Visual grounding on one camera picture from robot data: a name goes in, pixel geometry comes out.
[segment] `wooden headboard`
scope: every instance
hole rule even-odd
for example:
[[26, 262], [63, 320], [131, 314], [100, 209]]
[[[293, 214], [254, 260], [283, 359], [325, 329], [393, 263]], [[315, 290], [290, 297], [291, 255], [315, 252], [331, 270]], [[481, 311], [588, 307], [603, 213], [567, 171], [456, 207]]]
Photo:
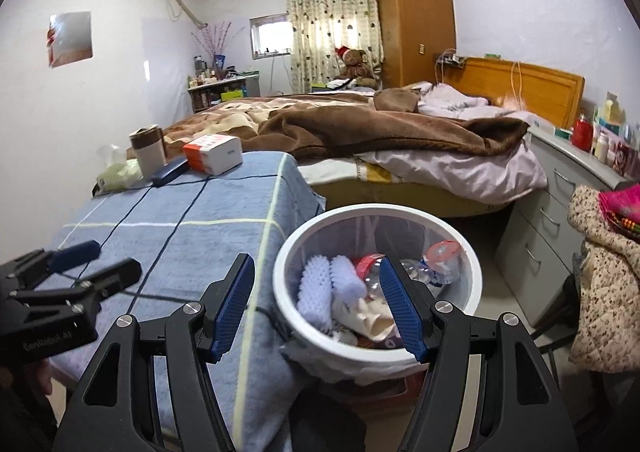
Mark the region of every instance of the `wooden headboard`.
[[[487, 97], [492, 103], [513, 94], [511, 67], [513, 62], [494, 58], [467, 58], [465, 67], [445, 66], [444, 82], [466, 95]], [[571, 127], [578, 113], [584, 90], [584, 77], [520, 63], [522, 97], [527, 109], [557, 127]], [[513, 84], [518, 93], [520, 73], [513, 69]]]

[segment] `white wall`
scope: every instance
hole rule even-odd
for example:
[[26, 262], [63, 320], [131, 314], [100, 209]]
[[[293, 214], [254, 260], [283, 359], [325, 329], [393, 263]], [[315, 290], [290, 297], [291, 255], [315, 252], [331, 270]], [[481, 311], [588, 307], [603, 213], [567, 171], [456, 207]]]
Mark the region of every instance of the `white wall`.
[[[176, 89], [193, 73], [192, 26], [187, 17], [172, 23], [166, 2], [5, 0], [0, 7], [0, 262], [46, 245], [90, 198], [103, 167], [100, 146], [128, 147], [130, 132], [187, 111]], [[50, 69], [49, 16], [84, 10], [92, 14], [93, 58]]]
[[618, 95], [640, 121], [640, 30], [622, 0], [454, 0], [458, 51], [585, 77], [585, 106]]
[[[201, 20], [210, 24], [232, 21], [227, 44], [224, 50], [225, 65], [234, 64], [239, 71], [260, 71], [260, 94], [262, 96], [278, 93], [290, 94], [289, 81], [290, 57], [281, 55], [254, 60], [251, 48], [249, 19], [287, 12], [287, 0], [197, 0]], [[233, 34], [240, 31], [235, 38]], [[271, 86], [271, 68], [273, 66], [273, 85]]]

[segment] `teddy bear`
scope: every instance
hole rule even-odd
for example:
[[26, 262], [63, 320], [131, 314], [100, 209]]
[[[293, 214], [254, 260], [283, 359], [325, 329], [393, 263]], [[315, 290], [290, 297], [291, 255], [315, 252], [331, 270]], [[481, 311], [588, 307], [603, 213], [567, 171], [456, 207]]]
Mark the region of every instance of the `teddy bear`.
[[371, 68], [364, 62], [366, 54], [363, 50], [352, 50], [343, 46], [335, 51], [344, 63], [344, 68], [336, 78], [353, 78], [357, 86], [373, 89], [378, 86]]

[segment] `metal screw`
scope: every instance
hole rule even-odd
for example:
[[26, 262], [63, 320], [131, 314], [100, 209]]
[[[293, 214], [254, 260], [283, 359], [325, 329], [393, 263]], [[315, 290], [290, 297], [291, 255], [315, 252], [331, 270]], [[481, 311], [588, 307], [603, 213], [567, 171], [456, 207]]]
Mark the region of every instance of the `metal screw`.
[[131, 315], [120, 315], [116, 320], [116, 326], [127, 327], [132, 322], [133, 322], [133, 317]]
[[451, 313], [453, 311], [453, 306], [448, 301], [437, 301], [436, 309], [440, 311], [440, 313]]
[[517, 326], [518, 322], [520, 322], [517, 315], [514, 315], [513, 313], [505, 313], [502, 315], [502, 320], [504, 320], [504, 323], [509, 326]]
[[200, 311], [201, 307], [202, 306], [200, 305], [200, 302], [188, 302], [182, 307], [182, 311], [184, 311], [187, 315], [194, 315], [194, 313]]

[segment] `wooden wardrobe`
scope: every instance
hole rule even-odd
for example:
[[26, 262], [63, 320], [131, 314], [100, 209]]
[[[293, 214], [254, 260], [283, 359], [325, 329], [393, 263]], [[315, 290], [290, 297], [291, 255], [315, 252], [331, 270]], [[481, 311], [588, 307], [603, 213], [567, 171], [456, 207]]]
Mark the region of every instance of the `wooden wardrobe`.
[[435, 83], [434, 57], [456, 47], [453, 0], [378, 0], [378, 13], [384, 87]]

